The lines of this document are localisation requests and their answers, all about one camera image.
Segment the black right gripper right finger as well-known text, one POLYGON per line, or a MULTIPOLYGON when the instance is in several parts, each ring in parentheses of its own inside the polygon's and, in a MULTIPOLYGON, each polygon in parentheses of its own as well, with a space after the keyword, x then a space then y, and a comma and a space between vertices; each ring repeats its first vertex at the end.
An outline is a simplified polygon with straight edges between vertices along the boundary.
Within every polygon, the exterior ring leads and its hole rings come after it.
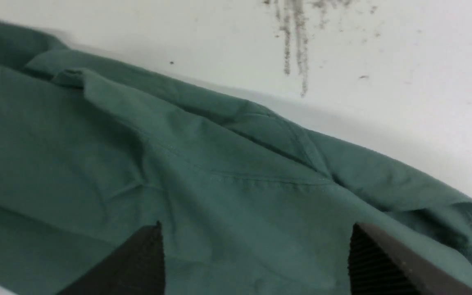
POLYGON ((472 295, 472 287, 369 223, 356 223, 347 269, 353 295, 472 295))

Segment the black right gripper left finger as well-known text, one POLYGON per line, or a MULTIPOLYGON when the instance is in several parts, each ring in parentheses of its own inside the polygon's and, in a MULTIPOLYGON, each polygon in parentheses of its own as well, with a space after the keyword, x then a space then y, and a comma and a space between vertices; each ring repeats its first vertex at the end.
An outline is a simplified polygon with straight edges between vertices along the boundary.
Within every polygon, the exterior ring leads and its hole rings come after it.
POLYGON ((60 295, 163 295, 166 287, 162 225, 146 225, 60 295))

